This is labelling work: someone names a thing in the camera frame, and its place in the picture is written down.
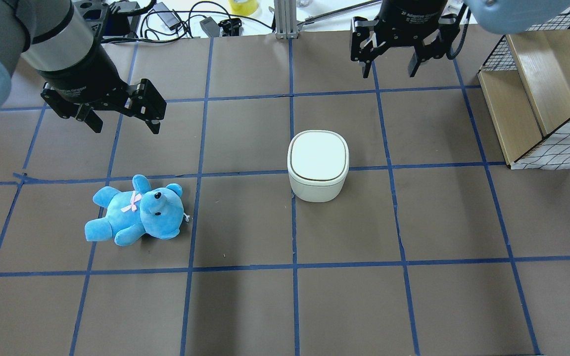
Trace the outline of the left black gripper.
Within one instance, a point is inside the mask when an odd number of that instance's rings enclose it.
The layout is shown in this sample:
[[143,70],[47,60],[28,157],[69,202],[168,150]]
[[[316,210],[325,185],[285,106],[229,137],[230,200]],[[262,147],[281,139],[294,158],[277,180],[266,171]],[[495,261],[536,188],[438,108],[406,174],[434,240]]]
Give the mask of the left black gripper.
[[62,119],[84,122],[94,133],[101,133],[103,121],[95,111],[117,111],[127,117],[145,122],[153,134],[159,134],[161,120],[165,119],[167,102],[149,79],[143,78],[134,85],[109,90],[99,99],[74,103],[45,83],[41,97]]

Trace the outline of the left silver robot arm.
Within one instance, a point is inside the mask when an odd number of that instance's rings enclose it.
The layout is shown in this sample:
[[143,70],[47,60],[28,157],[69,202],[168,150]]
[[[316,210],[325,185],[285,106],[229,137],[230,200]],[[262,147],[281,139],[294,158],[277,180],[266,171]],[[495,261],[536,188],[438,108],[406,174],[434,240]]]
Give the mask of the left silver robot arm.
[[158,134],[167,102],[149,79],[123,81],[104,44],[104,27],[117,18],[140,16],[156,2],[131,11],[101,0],[0,0],[0,109],[23,59],[45,80],[41,97],[61,118],[84,122],[95,133],[103,121],[97,111],[116,111],[143,121]]

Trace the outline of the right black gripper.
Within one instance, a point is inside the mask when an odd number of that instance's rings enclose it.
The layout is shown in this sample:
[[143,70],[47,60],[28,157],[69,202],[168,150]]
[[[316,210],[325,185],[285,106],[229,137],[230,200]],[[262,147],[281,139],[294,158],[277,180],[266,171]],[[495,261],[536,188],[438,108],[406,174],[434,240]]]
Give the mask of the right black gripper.
[[461,31],[461,10],[446,11],[445,0],[383,0],[374,19],[351,19],[350,59],[369,78],[373,59],[389,48],[413,47],[409,77],[428,59],[448,56]]

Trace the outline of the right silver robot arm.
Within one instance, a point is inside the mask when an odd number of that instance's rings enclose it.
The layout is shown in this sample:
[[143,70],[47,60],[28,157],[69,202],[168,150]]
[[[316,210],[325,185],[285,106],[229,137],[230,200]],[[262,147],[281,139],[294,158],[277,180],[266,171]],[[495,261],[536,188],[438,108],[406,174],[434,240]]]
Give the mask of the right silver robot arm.
[[413,77],[430,59],[453,59],[452,46],[462,16],[473,16],[494,34],[515,34],[547,22],[570,6],[570,0],[464,0],[459,13],[445,13],[445,0],[383,0],[373,20],[351,20],[350,59],[370,74],[374,60],[390,48],[412,47],[408,74]]

